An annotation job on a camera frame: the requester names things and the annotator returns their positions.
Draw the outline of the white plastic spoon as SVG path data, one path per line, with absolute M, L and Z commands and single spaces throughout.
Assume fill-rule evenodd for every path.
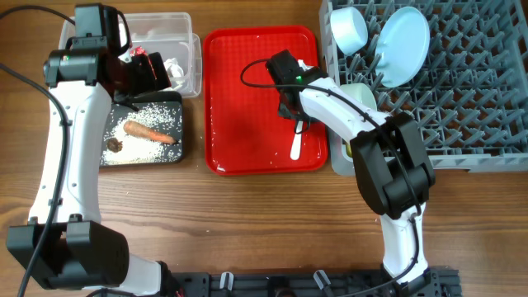
M 290 159 L 298 160 L 300 157 L 301 143 L 302 143 L 302 130 L 304 122 L 299 120 L 295 126 L 295 134 L 290 148 Z

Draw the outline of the carrot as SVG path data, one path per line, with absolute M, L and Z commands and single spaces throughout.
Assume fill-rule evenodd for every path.
M 127 134 L 143 139 L 148 139 L 154 142 L 159 142 L 163 144 L 177 143 L 177 140 L 174 139 L 172 136 L 157 132 L 156 130 L 153 130 L 133 120 L 126 121 L 124 123 L 123 129 Z

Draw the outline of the green bowl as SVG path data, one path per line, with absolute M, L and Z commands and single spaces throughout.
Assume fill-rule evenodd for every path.
M 364 83 L 344 84 L 340 86 L 340 89 L 349 97 L 356 99 L 364 106 L 367 106 L 372 110 L 377 109 L 375 96 L 370 88 Z

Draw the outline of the light blue bowl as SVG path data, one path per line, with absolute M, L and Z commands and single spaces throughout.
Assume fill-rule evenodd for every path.
M 368 41 L 368 30 L 361 12 L 354 7 L 334 10 L 330 15 L 331 32 L 339 50 L 352 55 Z

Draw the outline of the light blue plate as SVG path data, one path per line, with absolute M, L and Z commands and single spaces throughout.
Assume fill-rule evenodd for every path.
M 384 24 L 375 48 L 381 84 L 399 87 L 414 78 L 425 63 L 430 40 L 428 21 L 418 9 L 398 9 Z

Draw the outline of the red snack wrapper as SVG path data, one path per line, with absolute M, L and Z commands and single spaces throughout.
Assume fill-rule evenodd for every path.
M 140 56 L 140 55 L 145 55 L 145 56 L 148 55 L 148 52 L 142 46 L 137 46 L 130 51 L 131 57 Z

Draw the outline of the yellow cup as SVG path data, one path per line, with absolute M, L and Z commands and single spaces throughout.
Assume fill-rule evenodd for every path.
M 345 143 L 345 150 L 346 150 L 346 155 L 349 158 L 352 158 L 352 150 L 351 150 L 351 145 L 349 143 Z

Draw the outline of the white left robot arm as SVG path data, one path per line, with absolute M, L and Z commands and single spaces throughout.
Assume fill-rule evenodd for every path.
M 122 12 L 83 4 L 71 22 L 74 36 L 51 52 L 39 85 L 51 103 L 40 189 L 26 224 L 8 230 L 7 249 L 46 290 L 176 296 L 181 286 L 165 263 L 133 255 L 125 236 L 101 223 L 97 184 L 111 106 L 181 96 L 159 53 L 122 60 L 131 45 Z

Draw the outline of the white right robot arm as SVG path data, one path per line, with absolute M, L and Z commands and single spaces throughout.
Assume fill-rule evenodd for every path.
M 266 69 L 280 94 L 280 116 L 321 122 L 349 143 L 360 194 L 380 216 L 384 272 L 399 293 L 428 285 L 422 217 L 436 178 L 417 122 L 363 105 L 288 50 L 271 56 Z

